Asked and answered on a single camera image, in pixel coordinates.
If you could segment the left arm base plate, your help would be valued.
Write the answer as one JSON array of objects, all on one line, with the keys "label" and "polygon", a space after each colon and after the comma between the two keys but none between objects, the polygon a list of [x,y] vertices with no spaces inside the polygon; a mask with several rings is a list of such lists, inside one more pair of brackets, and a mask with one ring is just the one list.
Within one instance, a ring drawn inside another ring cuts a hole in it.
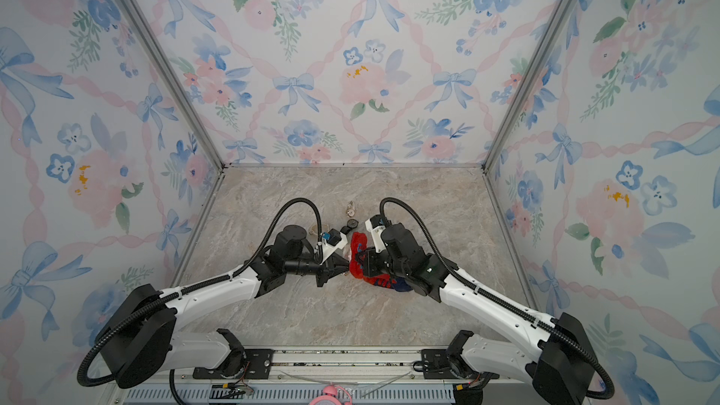
[{"label": "left arm base plate", "polygon": [[215,369],[197,367],[194,380],[267,380],[275,352],[272,349],[232,349]]}]

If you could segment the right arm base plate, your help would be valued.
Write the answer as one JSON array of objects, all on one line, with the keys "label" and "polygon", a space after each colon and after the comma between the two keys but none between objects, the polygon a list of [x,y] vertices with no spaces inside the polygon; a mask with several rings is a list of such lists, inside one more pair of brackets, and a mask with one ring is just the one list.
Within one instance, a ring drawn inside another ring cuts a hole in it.
[{"label": "right arm base plate", "polygon": [[498,380],[500,376],[492,372],[481,372],[470,367],[460,354],[448,354],[446,349],[423,349],[421,359],[412,363],[415,372],[422,373],[426,380],[472,381]]}]

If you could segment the red blue patterned cloth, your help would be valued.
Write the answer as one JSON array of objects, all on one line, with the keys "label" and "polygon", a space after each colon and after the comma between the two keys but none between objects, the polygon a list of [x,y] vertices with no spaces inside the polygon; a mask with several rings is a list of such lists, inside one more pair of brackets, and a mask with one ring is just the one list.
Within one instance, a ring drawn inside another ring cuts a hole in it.
[{"label": "red blue patterned cloth", "polygon": [[[351,253],[352,253],[351,260],[350,260],[351,275],[352,275],[353,254],[357,253],[358,251],[365,251],[366,249],[374,249],[374,247],[369,246],[369,238],[365,234],[363,234],[363,232],[354,232],[352,234],[352,238],[351,238]],[[407,282],[404,279],[401,279],[400,277],[382,276],[382,277],[375,277],[374,279],[362,279],[362,281],[365,281],[366,283],[369,283],[370,285],[380,287],[380,288],[390,289],[390,290],[396,291],[398,293],[408,293],[412,290],[412,288],[407,284]]]}]

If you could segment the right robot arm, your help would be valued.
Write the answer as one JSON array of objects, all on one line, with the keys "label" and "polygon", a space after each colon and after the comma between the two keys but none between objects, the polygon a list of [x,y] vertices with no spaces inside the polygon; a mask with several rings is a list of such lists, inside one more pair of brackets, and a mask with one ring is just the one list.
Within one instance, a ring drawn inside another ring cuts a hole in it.
[{"label": "right robot arm", "polygon": [[483,380],[497,374],[530,384],[549,404],[614,397],[611,375],[573,316],[554,318],[495,292],[438,251],[426,251],[401,223],[353,235],[351,253],[355,277],[390,286],[401,283],[502,336],[494,341],[471,331],[457,333],[446,350],[457,377]]}]

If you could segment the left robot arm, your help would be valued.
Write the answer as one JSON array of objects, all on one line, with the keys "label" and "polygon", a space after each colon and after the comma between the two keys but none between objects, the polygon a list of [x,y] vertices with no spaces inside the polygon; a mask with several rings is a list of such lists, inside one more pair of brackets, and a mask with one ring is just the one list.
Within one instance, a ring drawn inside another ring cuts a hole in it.
[{"label": "left robot arm", "polygon": [[248,363],[238,337],[225,328],[188,333],[186,326],[218,309],[265,296],[290,275],[313,276],[323,287],[349,270],[342,255],[348,232],[332,229],[311,245],[302,227],[288,225],[271,246],[232,272],[183,287],[136,288],[95,336],[78,369],[78,384],[114,383],[128,389],[158,372],[189,368],[233,377]]}]

